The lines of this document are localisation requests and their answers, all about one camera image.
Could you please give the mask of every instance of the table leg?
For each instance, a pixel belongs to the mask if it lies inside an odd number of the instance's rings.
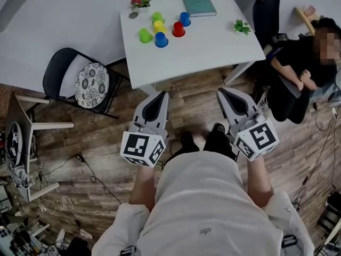
[[[29,101],[29,102],[36,102],[36,103],[46,103],[46,104],[50,103],[50,100],[46,100],[46,99],[39,99],[39,98],[20,96],[20,95],[15,95],[15,97],[17,98],[17,100],[21,100],[21,101]]]
[[[144,93],[148,94],[148,95],[154,95],[156,94],[158,91],[156,91],[156,89],[151,86],[150,84],[149,85],[145,85],[145,86],[142,86],[142,87],[139,87],[139,89],[141,89]]]
[[[237,65],[236,68],[234,68],[234,70],[232,71],[232,73],[227,76],[227,78],[224,80],[224,84],[228,85],[230,83],[232,83],[236,78],[238,78],[246,69],[248,69],[252,64],[254,63],[254,61],[252,62],[244,62],[244,63],[240,63],[239,65]]]
[[[30,201],[33,201],[34,199],[37,199],[44,194],[49,193],[51,190],[57,189],[59,187],[59,183],[54,183],[52,185],[48,185],[45,189],[42,189],[35,194],[31,194]]]
[[[61,128],[73,128],[75,124],[73,122],[34,122],[32,127],[34,130],[45,129],[61,129]]]
[[[341,228],[341,218],[337,222],[332,232],[327,237],[326,241],[324,242],[324,245],[327,245],[334,238],[334,236],[339,232],[340,228]]]

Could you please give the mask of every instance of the black shirt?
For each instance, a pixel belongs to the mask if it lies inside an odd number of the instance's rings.
[[[307,69],[318,87],[336,76],[336,65],[322,65],[313,51],[313,36],[307,36],[297,41],[287,41],[275,57],[283,66],[290,65],[297,76]]]

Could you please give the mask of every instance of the black shoe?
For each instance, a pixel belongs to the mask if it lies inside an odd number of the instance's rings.
[[[226,130],[223,124],[217,122],[214,124],[212,132],[222,132],[225,134]]]
[[[182,144],[182,147],[184,147],[184,148],[186,146],[193,146],[193,145],[195,145],[192,133],[189,132],[189,131],[184,131],[184,132],[181,133],[180,142]]]

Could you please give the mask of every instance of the blue cup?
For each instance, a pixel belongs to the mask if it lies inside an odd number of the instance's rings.
[[[181,22],[184,27],[188,27],[191,24],[190,15],[187,12],[181,12],[179,22]]]
[[[168,39],[166,38],[166,35],[163,32],[158,32],[155,34],[155,44],[157,47],[165,47],[168,45]]]

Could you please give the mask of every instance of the white shirt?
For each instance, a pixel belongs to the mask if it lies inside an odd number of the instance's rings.
[[[141,256],[284,255],[283,232],[300,240],[304,255],[313,255],[287,194],[273,195],[261,209],[244,191],[232,159],[200,151],[167,163],[151,213],[144,205],[122,204],[92,255],[117,256],[129,246]]]

